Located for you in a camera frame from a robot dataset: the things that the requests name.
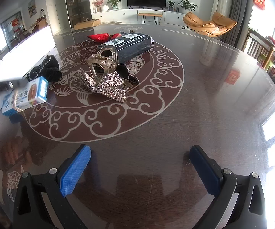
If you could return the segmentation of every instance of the orange leather chair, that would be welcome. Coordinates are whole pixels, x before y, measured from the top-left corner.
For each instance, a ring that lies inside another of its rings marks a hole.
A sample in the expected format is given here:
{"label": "orange leather chair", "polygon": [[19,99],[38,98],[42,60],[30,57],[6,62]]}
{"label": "orange leather chair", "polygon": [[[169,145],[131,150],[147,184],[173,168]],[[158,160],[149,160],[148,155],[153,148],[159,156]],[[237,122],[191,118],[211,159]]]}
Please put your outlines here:
{"label": "orange leather chair", "polygon": [[193,14],[192,12],[188,12],[183,17],[184,23],[187,25],[186,28],[190,28],[196,33],[209,36],[209,37],[217,37],[228,31],[230,31],[233,27],[236,26],[237,22],[232,19],[225,17],[224,15],[215,12],[213,14],[211,21],[203,21],[198,16]]}

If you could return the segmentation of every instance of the bottle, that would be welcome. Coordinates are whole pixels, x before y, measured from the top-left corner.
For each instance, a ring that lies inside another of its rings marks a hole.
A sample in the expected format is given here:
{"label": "bottle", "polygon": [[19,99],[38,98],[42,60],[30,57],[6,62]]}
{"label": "bottle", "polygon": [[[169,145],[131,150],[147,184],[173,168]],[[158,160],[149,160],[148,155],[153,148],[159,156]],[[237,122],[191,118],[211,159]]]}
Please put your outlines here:
{"label": "bottle", "polygon": [[45,16],[45,12],[44,12],[43,9],[41,9],[41,11],[40,11],[40,17],[44,17],[44,16]]}

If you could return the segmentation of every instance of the potted plant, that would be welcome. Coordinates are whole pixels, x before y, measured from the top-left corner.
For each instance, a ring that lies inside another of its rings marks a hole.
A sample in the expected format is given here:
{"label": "potted plant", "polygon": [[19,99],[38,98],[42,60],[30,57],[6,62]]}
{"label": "potted plant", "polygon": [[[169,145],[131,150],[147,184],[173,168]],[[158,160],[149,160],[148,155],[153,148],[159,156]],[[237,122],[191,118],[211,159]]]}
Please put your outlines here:
{"label": "potted plant", "polygon": [[175,4],[175,2],[168,1],[168,3],[169,3],[168,11],[173,11],[174,10],[174,4]]}
{"label": "potted plant", "polygon": [[95,13],[98,12],[98,8],[101,7],[103,2],[104,2],[104,0],[96,0],[95,2],[93,2],[94,6],[95,6]]}
{"label": "potted plant", "polygon": [[198,6],[194,3],[190,3],[188,0],[180,0],[178,5],[182,6],[183,13],[186,14],[187,10],[194,11]]}
{"label": "potted plant", "polygon": [[108,4],[111,4],[112,7],[113,7],[113,9],[118,9],[117,4],[119,4],[119,3],[121,3],[121,2],[122,2],[122,0],[109,0],[109,1],[107,2],[107,5],[108,5]]}

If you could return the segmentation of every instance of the cardboard box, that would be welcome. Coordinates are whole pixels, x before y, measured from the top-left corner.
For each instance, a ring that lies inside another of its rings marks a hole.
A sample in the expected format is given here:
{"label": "cardboard box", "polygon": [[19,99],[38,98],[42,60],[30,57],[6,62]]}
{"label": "cardboard box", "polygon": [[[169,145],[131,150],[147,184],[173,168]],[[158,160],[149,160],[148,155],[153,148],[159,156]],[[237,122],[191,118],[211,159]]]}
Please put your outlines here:
{"label": "cardboard box", "polygon": [[[48,81],[43,77],[38,77],[30,81],[24,88],[18,90],[16,97],[17,107],[24,110],[46,102],[47,87]],[[2,114],[5,116],[10,116],[18,112],[13,108],[15,92],[16,91],[13,90],[4,99]]]}
{"label": "cardboard box", "polygon": [[100,49],[107,45],[115,47],[118,62],[124,64],[151,49],[151,36],[142,33],[129,33],[101,44],[97,48]]}
{"label": "cardboard box", "polygon": [[82,29],[82,28],[87,28],[87,27],[95,27],[100,25],[100,19],[93,19],[89,21],[84,21],[84,22],[78,22],[75,26],[74,29]]}

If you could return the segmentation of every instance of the white label on box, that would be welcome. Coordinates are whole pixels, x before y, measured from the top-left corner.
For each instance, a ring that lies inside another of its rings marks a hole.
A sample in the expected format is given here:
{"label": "white label on box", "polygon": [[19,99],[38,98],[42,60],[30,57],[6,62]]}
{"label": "white label on box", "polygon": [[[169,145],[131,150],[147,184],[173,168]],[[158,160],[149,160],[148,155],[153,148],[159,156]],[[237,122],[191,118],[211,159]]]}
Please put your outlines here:
{"label": "white label on box", "polygon": [[116,46],[120,43],[123,43],[125,42],[124,40],[119,40],[119,39],[114,39],[114,40],[111,40],[111,41],[108,41],[105,43],[105,45],[113,45],[113,46]]}
{"label": "white label on box", "polygon": [[140,36],[139,34],[135,34],[135,33],[130,33],[130,34],[126,34],[124,36],[122,36],[121,38],[128,38],[128,39],[134,39],[135,37]]}
{"label": "white label on box", "polygon": [[42,80],[42,82],[41,82],[41,90],[40,90],[40,96],[42,96],[42,97],[45,96],[45,86],[46,86],[46,82],[44,80]]}

